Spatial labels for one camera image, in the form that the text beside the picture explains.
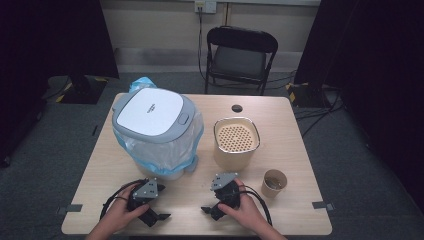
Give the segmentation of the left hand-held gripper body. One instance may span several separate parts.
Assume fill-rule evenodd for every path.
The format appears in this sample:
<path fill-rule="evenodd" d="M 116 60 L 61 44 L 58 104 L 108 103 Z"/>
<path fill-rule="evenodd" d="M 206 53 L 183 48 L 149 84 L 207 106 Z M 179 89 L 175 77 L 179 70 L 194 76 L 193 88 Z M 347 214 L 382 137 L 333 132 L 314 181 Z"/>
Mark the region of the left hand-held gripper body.
<path fill-rule="evenodd" d="M 133 211 L 141 206 L 147 206 L 158 195 L 159 190 L 156 179 L 142 179 L 131 188 L 128 196 L 127 209 Z"/>

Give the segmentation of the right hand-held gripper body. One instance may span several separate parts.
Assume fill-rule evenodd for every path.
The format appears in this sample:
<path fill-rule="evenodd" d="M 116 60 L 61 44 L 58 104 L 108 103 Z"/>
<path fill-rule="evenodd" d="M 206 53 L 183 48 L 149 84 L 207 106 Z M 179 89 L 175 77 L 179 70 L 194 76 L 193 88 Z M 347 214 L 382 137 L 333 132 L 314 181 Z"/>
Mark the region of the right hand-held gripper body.
<path fill-rule="evenodd" d="M 210 188 L 221 203 L 231 208 L 240 205 L 239 185 L 235 182 L 237 176 L 237 173 L 218 173 L 215 175 Z"/>

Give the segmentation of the brown paper cup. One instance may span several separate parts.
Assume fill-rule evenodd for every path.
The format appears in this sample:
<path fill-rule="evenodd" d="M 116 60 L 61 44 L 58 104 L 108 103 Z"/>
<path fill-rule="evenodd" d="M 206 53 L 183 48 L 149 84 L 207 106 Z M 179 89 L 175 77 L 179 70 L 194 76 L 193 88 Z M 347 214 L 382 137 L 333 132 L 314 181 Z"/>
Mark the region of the brown paper cup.
<path fill-rule="evenodd" d="M 287 176 L 277 169 L 270 169 L 265 172 L 261 192 L 267 198 L 275 198 L 287 186 Z"/>

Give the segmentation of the person's right hand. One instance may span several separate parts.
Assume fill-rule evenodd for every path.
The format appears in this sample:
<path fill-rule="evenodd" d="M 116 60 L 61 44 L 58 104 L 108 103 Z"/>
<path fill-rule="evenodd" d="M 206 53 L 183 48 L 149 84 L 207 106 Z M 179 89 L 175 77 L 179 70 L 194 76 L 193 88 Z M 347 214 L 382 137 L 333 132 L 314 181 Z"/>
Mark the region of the person's right hand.
<path fill-rule="evenodd" d="M 233 209 L 223 203 L 218 205 L 218 208 L 228 216 L 234 218 L 241 226 L 252 230 L 258 236 L 265 233 L 265 230 L 270 227 L 268 222 L 260 213 L 252 197 L 245 193 L 244 183 L 235 179 L 240 194 L 240 206 L 237 209 Z"/>

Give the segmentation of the person's left hand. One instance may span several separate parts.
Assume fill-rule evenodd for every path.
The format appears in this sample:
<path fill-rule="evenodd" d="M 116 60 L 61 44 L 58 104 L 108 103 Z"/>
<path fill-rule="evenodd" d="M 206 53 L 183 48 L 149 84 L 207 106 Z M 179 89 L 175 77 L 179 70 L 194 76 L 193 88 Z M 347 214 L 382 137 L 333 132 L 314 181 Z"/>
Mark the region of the person's left hand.
<path fill-rule="evenodd" d="M 128 200 L 123 196 L 115 198 L 112 206 L 97 224 L 101 233 L 111 235 L 118 232 L 124 229 L 132 220 L 143 215 L 150 209 L 148 204 L 144 204 L 135 210 L 129 211 L 127 209 L 127 202 Z"/>

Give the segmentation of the beige container with strainer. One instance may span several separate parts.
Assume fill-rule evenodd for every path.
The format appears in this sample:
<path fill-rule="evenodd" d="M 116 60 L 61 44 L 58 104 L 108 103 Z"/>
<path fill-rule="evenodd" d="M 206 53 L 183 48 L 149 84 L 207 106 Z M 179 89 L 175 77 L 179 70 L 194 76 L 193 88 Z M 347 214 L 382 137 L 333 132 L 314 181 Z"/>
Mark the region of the beige container with strainer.
<path fill-rule="evenodd" d="M 213 128 L 214 159 L 226 171 L 246 168 L 260 146 L 260 136 L 254 122 L 245 117 L 218 120 Z"/>

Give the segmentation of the grey tape strip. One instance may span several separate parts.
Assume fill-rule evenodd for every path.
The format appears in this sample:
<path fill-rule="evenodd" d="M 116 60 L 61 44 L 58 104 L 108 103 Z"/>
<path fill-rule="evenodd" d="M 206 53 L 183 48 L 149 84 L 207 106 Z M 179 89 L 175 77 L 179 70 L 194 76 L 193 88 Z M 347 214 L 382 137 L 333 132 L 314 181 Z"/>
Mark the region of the grey tape strip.
<path fill-rule="evenodd" d="M 332 203 L 326 203 L 324 201 L 312 202 L 314 209 L 326 209 L 327 211 L 335 210 L 335 207 Z"/>
<path fill-rule="evenodd" d="M 80 212 L 82 204 L 69 204 L 67 206 L 61 206 L 57 209 L 58 215 L 66 215 L 68 212 Z"/>

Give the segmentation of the black stand base yellow tape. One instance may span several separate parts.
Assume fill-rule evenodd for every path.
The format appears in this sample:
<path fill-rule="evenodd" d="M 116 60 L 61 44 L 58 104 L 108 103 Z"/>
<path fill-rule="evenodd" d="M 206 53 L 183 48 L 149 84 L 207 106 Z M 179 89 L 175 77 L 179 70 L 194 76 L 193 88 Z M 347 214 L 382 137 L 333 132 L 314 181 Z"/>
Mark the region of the black stand base yellow tape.
<path fill-rule="evenodd" d="M 85 76 L 74 81 L 70 76 L 54 76 L 47 81 L 43 99 L 61 104 L 95 105 L 108 80 L 98 76 Z"/>
<path fill-rule="evenodd" d="M 331 106 L 324 90 L 315 88 L 308 83 L 285 86 L 288 97 L 293 106 L 299 108 L 329 108 Z"/>

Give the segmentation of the black folding chair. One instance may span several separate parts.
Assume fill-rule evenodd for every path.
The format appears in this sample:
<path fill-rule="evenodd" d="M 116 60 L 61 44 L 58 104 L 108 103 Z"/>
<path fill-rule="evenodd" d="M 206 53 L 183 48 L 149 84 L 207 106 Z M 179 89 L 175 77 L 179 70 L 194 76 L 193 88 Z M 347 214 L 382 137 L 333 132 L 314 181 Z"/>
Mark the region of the black folding chair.
<path fill-rule="evenodd" d="M 256 85 L 263 95 L 278 41 L 270 33 L 234 26 L 219 26 L 207 33 L 204 93 L 216 79 Z"/>

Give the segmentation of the black curtain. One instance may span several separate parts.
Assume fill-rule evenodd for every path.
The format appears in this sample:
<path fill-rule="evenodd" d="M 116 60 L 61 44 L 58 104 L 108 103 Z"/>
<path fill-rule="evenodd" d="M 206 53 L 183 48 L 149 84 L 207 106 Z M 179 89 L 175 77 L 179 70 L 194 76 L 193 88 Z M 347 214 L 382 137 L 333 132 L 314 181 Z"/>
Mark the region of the black curtain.
<path fill-rule="evenodd" d="M 320 0 L 295 81 L 341 89 L 424 213 L 424 0 Z"/>
<path fill-rule="evenodd" d="M 117 78 L 100 0 L 0 0 L 0 168 L 45 105 L 54 76 Z"/>

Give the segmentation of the white wall socket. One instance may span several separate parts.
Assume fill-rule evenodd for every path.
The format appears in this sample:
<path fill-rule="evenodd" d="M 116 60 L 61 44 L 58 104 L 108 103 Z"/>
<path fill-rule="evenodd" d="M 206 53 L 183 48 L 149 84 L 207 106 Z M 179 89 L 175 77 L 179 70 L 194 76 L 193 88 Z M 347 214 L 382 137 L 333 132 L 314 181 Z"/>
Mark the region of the white wall socket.
<path fill-rule="evenodd" d="M 194 3 L 194 11 L 196 13 L 215 14 L 217 3 L 215 1 L 196 1 Z"/>

